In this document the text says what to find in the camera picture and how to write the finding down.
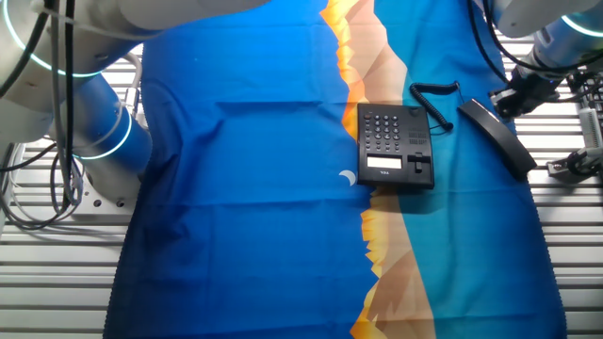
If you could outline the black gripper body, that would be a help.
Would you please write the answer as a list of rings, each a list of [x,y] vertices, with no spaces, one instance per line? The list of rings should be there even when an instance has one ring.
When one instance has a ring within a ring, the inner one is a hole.
[[[506,86],[512,94],[505,101],[515,102],[519,106],[519,114],[530,113],[546,101],[558,99],[557,87],[561,82],[560,78],[549,79],[536,71],[516,66]]]

